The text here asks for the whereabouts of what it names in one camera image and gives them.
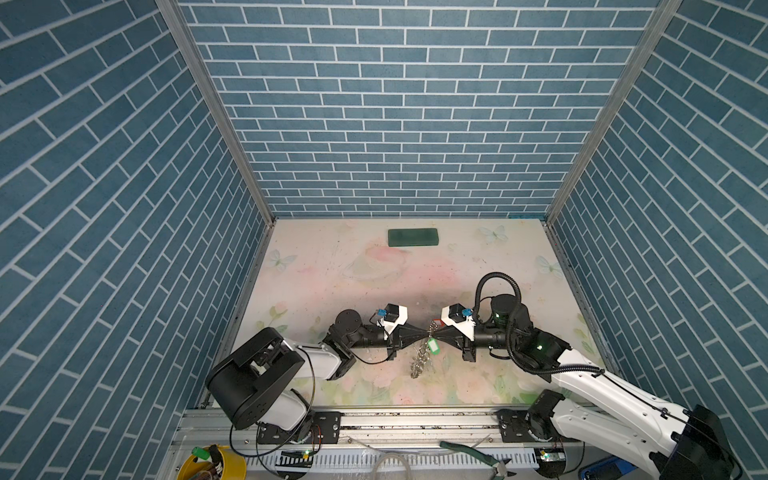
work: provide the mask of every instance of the black cable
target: black cable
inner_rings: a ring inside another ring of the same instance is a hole
[[[264,460],[262,459],[262,456],[266,455],[266,453],[261,454],[261,455],[259,454],[259,433],[260,432],[261,432],[261,423],[258,423],[257,427],[256,427],[256,442],[255,442],[255,445],[254,445],[254,447],[256,447],[256,454],[253,455],[253,456],[259,459],[259,463],[261,464],[262,468],[264,468],[264,470],[267,470],[269,473],[271,473],[272,475],[275,475],[277,478],[282,478],[279,473],[277,473],[276,471],[270,469],[268,466],[264,465]]]
[[[386,358],[385,358],[384,360],[379,360],[378,362],[366,362],[365,360],[363,360],[363,359],[361,359],[360,357],[358,357],[358,356],[357,356],[357,353],[354,353],[352,350],[350,350],[350,352],[351,352],[351,353],[352,353],[352,354],[355,356],[355,358],[356,358],[356,359],[358,359],[359,361],[361,361],[361,362],[365,363],[366,365],[379,365],[380,363],[384,363],[384,362],[386,362],[387,360],[390,360],[390,359],[391,359],[393,356],[395,356],[395,353],[396,353],[396,352],[393,350],[393,351],[392,351],[392,353],[390,353],[389,355],[387,355],[387,356],[386,356]]]
[[[495,359],[499,359],[499,360],[509,360],[509,357],[508,357],[508,356],[501,356],[501,355],[496,355],[495,353],[493,353],[493,348],[491,348],[491,347],[489,347],[489,348],[488,348],[488,354],[489,354],[490,356],[492,356],[493,358],[495,358]]]
[[[586,364],[563,365],[553,369],[535,369],[533,367],[525,365],[523,361],[518,358],[517,353],[515,351],[515,346],[512,343],[512,333],[515,331],[515,314],[517,313],[518,309],[520,308],[520,305],[522,304],[522,294],[520,293],[520,286],[518,286],[518,283],[515,282],[515,279],[513,279],[511,276],[507,275],[506,273],[502,273],[502,272],[486,273],[478,282],[477,289],[475,289],[475,308],[472,311],[472,315],[475,318],[478,318],[478,312],[480,310],[480,302],[482,301],[482,298],[481,298],[482,287],[485,285],[485,282],[489,281],[491,278],[500,278],[504,280],[505,282],[509,283],[509,285],[512,287],[512,290],[515,292],[515,306],[512,308],[512,312],[509,315],[509,321],[507,322],[507,329],[505,332],[505,346],[507,347],[507,354],[509,355],[509,358],[523,372],[530,373],[532,375],[554,375],[555,373],[566,373],[566,372],[602,373],[604,371],[599,366],[586,365]]]
[[[315,402],[315,389],[316,389],[316,384],[317,384],[316,377],[315,377],[315,367],[312,365],[312,359],[310,358],[309,353],[307,353],[306,350],[301,348],[301,347],[297,347],[297,349],[301,350],[302,352],[304,352],[304,355],[306,355],[306,360],[310,363],[310,371],[312,372],[312,397],[310,398],[310,406],[309,406],[309,408],[306,409],[306,413],[304,414],[304,418],[301,419],[301,421],[299,421],[299,423],[297,423],[295,427],[293,427],[293,430],[291,430],[291,433],[286,437],[285,440],[283,440],[283,443],[279,444],[274,449],[271,449],[268,452],[264,452],[264,453],[259,453],[259,432],[261,430],[261,424],[258,423],[257,424],[257,430],[256,430],[256,454],[255,455],[248,455],[247,453],[238,452],[237,449],[235,449],[235,446],[232,443],[232,431],[233,431],[235,425],[232,424],[230,426],[230,448],[232,449],[233,452],[237,453],[239,456],[245,457],[245,458],[259,458],[259,459],[261,459],[261,457],[263,457],[265,455],[269,455],[270,453],[273,453],[273,452],[281,449],[286,443],[288,443],[288,440],[290,440],[296,434],[296,432],[299,431],[299,428],[301,427],[301,424],[304,423],[304,420],[306,420],[306,417],[310,415],[310,410],[312,408],[313,403]]]
[[[581,463],[584,461],[584,453],[586,451],[587,451],[587,443],[584,440],[582,440],[581,441],[581,459],[578,461],[578,465],[576,465],[575,467],[571,468],[567,472],[562,472],[560,475],[567,475],[569,473],[576,472],[578,470],[578,468],[581,467]]]
[[[493,320],[493,312],[491,312],[491,315],[488,317],[488,319],[487,319],[486,321],[484,321],[484,322],[483,322],[483,321],[481,321],[481,320],[480,320],[480,303],[482,303],[482,301],[483,301],[483,300],[487,300],[487,299],[489,299],[489,298],[493,298],[493,295],[488,295],[488,296],[484,296],[484,297],[482,297],[482,298],[480,299],[480,302],[478,303],[478,308],[477,308],[477,310],[475,310],[474,312],[472,312],[472,315],[474,315],[474,316],[475,316],[475,318],[477,319],[477,323],[478,323],[478,324],[480,324],[480,325],[485,325],[485,324],[487,324],[487,323],[490,323],[490,322],[491,322],[491,320]]]
[[[734,478],[733,480],[739,480],[739,478],[742,477],[742,475],[744,474],[744,468],[742,468],[741,464],[736,459],[736,456],[733,453],[731,453],[730,449],[727,449],[726,447],[722,446],[717,440],[713,439],[712,437],[710,437],[706,433],[702,432],[701,430],[699,430],[695,425],[691,424],[690,422],[688,422],[686,420],[683,420],[683,419],[679,419],[675,415],[672,415],[671,413],[669,413],[669,410],[667,410],[667,409],[660,409],[659,407],[655,406],[654,404],[652,404],[652,403],[646,401],[645,399],[641,398],[640,396],[636,395],[634,392],[632,392],[629,389],[625,388],[619,382],[613,380],[610,376],[603,375],[602,377],[604,379],[606,379],[607,381],[613,383],[614,385],[616,385],[620,389],[624,390],[626,393],[630,394],[635,399],[639,400],[641,403],[651,407],[653,410],[656,410],[657,412],[660,412],[662,416],[668,416],[669,418],[677,420],[678,422],[683,423],[684,425],[688,425],[692,429],[694,429],[697,432],[699,432],[705,439],[707,439],[710,442],[712,442],[714,445],[717,446],[717,448],[719,448],[723,453],[725,453],[728,457],[730,457],[730,459],[733,461],[735,466],[739,467],[739,475],[737,475],[736,478]]]
[[[315,367],[312,365],[312,359],[310,358],[309,353],[307,353],[306,350],[301,348],[301,347],[297,347],[297,349],[299,349],[302,352],[304,352],[304,355],[306,355],[306,361],[310,363],[310,371],[312,372],[312,397],[310,398],[310,409],[311,409],[313,403],[315,402],[315,387],[316,387],[316,383],[317,383],[317,380],[316,380],[316,377],[315,377]],[[301,419],[301,421],[299,423],[297,423],[295,427],[293,427],[293,431],[291,431],[290,435],[288,435],[288,437],[285,440],[283,440],[283,443],[281,443],[280,445],[278,445],[274,449],[271,449],[268,452],[264,452],[264,453],[259,453],[259,432],[261,431],[261,424],[260,423],[258,424],[257,429],[256,429],[256,441],[254,442],[254,445],[253,445],[253,447],[256,449],[256,454],[255,455],[243,455],[242,453],[239,453],[237,450],[234,449],[234,447],[232,446],[232,428],[230,428],[230,447],[232,448],[232,451],[237,453],[238,455],[241,455],[241,456],[250,456],[250,457],[258,458],[259,459],[259,463],[264,468],[264,470],[268,471],[272,475],[275,475],[277,478],[283,478],[282,476],[280,476],[280,474],[278,472],[270,470],[269,467],[264,465],[264,460],[262,460],[262,457],[264,457],[265,455],[269,455],[272,452],[275,452],[277,449],[282,448],[283,445],[285,445],[288,442],[288,440],[290,440],[290,438],[293,437],[296,434],[296,431],[301,426],[301,424],[304,423],[304,420],[306,420],[306,417],[308,417],[310,415],[310,409],[306,410],[306,414],[304,414],[304,418]]]

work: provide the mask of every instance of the pliers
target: pliers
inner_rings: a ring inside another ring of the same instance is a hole
[[[504,462],[501,462],[491,457],[490,455],[486,455],[479,450],[475,450],[472,447],[468,447],[467,445],[462,445],[460,443],[440,442],[440,447],[443,449],[453,450],[454,452],[466,453],[467,455],[478,459],[480,462],[493,467],[495,470],[495,475],[493,478],[491,478],[491,480],[505,480],[507,477],[517,475],[514,472],[507,472],[507,465]]]

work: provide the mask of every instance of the black mounting plate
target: black mounting plate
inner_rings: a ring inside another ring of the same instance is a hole
[[[531,428],[525,420],[528,410],[501,409],[496,412],[498,429],[502,433],[502,442],[539,442],[531,435]]]
[[[315,412],[313,424],[320,427],[323,443],[330,445],[339,443],[341,429],[341,412]]]
[[[320,427],[323,443],[335,444],[339,442],[341,412],[314,412],[311,424]],[[290,431],[283,430],[278,426],[270,423],[264,424],[259,434],[259,445],[279,445],[288,439],[289,434]]]

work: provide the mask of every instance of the brick wall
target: brick wall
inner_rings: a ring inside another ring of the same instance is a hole
[[[152,0],[0,2],[0,159],[0,478],[154,474],[263,221]]]
[[[768,2],[685,0],[555,229],[629,379],[768,478]]]
[[[542,216],[656,4],[182,1],[295,217]]]

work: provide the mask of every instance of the metal corner frame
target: metal corner frame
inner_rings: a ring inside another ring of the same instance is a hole
[[[266,256],[266,250],[270,246],[272,240],[272,233],[275,230],[274,223],[264,228],[264,232],[259,239],[259,248],[256,251],[256,255],[253,257],[253,262],[250,266],[248,276],[243,283],[243,288],[240,289],[240,295],[237,297],[235,303],[235,309],[232,311],[230,321],[227,323],[227,328],[224,330],[224,335],[219,343],[219,348],[214,356],[214,361],[211,365],[218,364],[224,357],[228,356],[232,351],[232,345],[237,338],[237,332],[240,331],[240,324],[243,322],[243,315],[248,307],[250,296],[253,294],[253,288],[256,285],[256,278],[259,276],[259,271],[264,263],[264,257]],[[210,398],[210,392],[208,389],[203,388],[200,392],[200,396],[197,397],[195,405],[205,409],[213,405],[213,401]]]
[[[229,148],[232,154],[237,170],[243,176],[248,191],[251,197],[253,197],[253,201],[256,202],[259,212],[264,217],[266,225],[271,226],[275,221],[275,216],[272,214],[270,205],[267,203],[261,188],[259,188],[253,168],[248,161],[248,156],[243,149],[243,145],[240,143],[240,139],[237,137],[227,109],[224,108],[224,103],[221,101],[214,81],[205,66],[203,56],[197,48],[197,43],[192,36],[192,31],[187,24],[184,13],[181,11],[178,0],[157,0],[156,3],[160,9],[160,14],[163,15],[163,20],[168,25],[170,35],[176,41],[176,46],[187,63],[195,84],[203,95],[203,100],[208,106],[216,126],[219,128],[224,143],[227,144],[227,148]]]
[[[560,186],[557,194],[554,196],[554,200],[547,208],[547,222],[554,222],[571,195],[571,192],[576,187],[581,174],[584,173],[589,162],[592,161],[594,152],[598,149],[598,146],[603,141],[605,134],[608,132],[608,128],[613,123],[616,115],[624,103],[624,100],[629,95],[634,82],[640,73],[643,71],[643,67],[648,58],[654,52],[656,45],[661,40],[661,35],[667,26],[672,21],[675,12],[682,0],[661,0],[659,5],[654,10],[648,19],[648,23],[645,25],[645,30],[637,43],[637,46],[632,49],[632,53],[627,59],[627,64],[624,66],[624,70],[616,80],[611,94],[608,96],[608,100],[605,102],[605,106],[598,113],[597,119],[594,121],[592,130],[587,134],[584,139],[584,143],[581,145],[574,163],[571,165],[571,169],[565,175],[563,184]]]
[[[584,294],[584,289],[581,286],[581,282],[579,282],[578,277],[576,276],[576,272],[574,272],[574,269],[571,266],[571,262],[568,260],[568,256],[565,254],[565,250],[563,250],[561,247],[561,242],[557,233],[549,223],[542,222],[542,226],[544,227],[544,232],[547,234],[549,243],[552,246],[554,255],[557,257],[558,262],[560,263],[560,267],[563,270],[565,279],[568,282],[568,285],[571,287],[571,292],[574,294],[576,304],[578,304],[578,307],[581,310],[581,314],[584,316],[584,321],[587,322],[587,328],[589,329],[589,333],[592,334],[594,344],[598,348],[600,356],[605,361],[605,368],[609,372],[623,377],[621,367],[616,360],[613,350],[611,350],[610,346],[608,345],[605,335],[603,334],[603,330],[600,328],[600,323],[598,322],[597,316],[594,314],[594,310],[589,304],[587,296]]]

